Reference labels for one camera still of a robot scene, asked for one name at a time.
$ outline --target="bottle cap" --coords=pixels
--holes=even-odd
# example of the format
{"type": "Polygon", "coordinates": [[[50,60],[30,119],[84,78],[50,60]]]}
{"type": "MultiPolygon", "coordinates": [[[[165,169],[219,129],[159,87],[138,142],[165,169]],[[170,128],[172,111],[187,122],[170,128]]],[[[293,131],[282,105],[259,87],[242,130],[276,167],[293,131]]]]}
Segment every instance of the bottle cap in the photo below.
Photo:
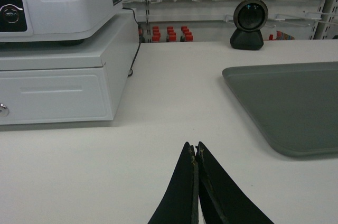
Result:
{"type": "Polygon", "coordinates": [[[152,36],[152,41],[153,42],[159,42],[160,36],[159,35],[153,35],[152,36]]]}
{"type": "Polygon", "coordinates": [[[159,36],[161,36],[161,33],[158,30],[156,30],[156,31],[153,31],[153,35],[159,35],[159,36]]]}
{"type": "Polygon", "coordinates": [[[169,42],[176,42],[176,35],[170,35],[168,40],[169,42]]]}
{"type": "Polygon", "coordinates": [[[192,35],[186,35],[185,36],[185,41],[186,42],[192,42],[194,40],[194,36],[192,36],[192,35]]]}
{"type": "Polygon", "coordinates": [[[168,32],[168,35],[174,35],[174,36],[176,36],[176,32],[174,32],[174,31],[168,32]]]}

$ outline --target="checkout counter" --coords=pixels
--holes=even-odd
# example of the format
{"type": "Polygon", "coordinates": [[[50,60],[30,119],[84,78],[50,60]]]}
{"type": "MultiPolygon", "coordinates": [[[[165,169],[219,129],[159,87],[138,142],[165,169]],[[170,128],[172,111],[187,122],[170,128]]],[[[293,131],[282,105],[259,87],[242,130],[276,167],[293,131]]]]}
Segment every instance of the checkout counter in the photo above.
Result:
{"type": "Polygon", "coordinates": [[[338,155],[277,153],[222,70],[338,61],[337,50],[336,40],[142,44],[112,122],[0,126],[0,223],[148,223],[184,143],[199,141],[275,224],[336,223],[338,155]]]}

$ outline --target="plastic tray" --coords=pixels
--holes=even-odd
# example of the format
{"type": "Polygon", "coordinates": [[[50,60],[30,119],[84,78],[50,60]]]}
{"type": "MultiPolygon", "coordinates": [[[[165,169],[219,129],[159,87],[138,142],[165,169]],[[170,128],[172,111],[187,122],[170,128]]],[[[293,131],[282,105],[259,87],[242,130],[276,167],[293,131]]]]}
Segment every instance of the plastic tray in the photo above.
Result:
{"type": "Polygon", "coordinates": [[[273,149],[288,156],[338,152],[338,62],[232,67],[222,74],[273,149]]]}

